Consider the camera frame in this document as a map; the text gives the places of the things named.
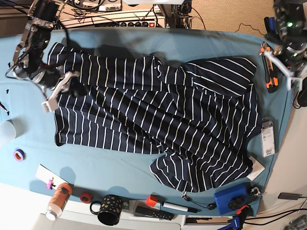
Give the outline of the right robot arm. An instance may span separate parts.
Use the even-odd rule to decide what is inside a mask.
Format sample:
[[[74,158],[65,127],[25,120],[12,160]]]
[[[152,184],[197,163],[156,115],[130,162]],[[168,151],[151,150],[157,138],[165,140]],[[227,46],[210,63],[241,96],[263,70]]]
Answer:
[[[80,71],[74,67],[76,54],[71,47],[68,30],[65,29],[66,46],[56,53],[56,59],[44,63],[42,58],[53,29],[65,26],[59,20],[65,0],[35,0],[28,13],[28,21],[20,43],[17,45],[8,72],[18,80],[26,80],[38,87],[42,94],[46,89],[58,89],[73,97],[85,96],[86,88],[80,83]]]

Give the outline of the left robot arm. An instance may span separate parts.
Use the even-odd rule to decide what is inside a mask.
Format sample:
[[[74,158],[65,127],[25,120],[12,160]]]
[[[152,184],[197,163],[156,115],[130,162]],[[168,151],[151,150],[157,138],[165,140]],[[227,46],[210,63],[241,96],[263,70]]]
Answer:
[[[276,69],[292,81],[307,75],[307,22],[303,4],[305,0],[275,0],[275,30],[265,38],[277,46],[272,48],[262,42],[260,55],[265,69],[268,87],[278,85]]]

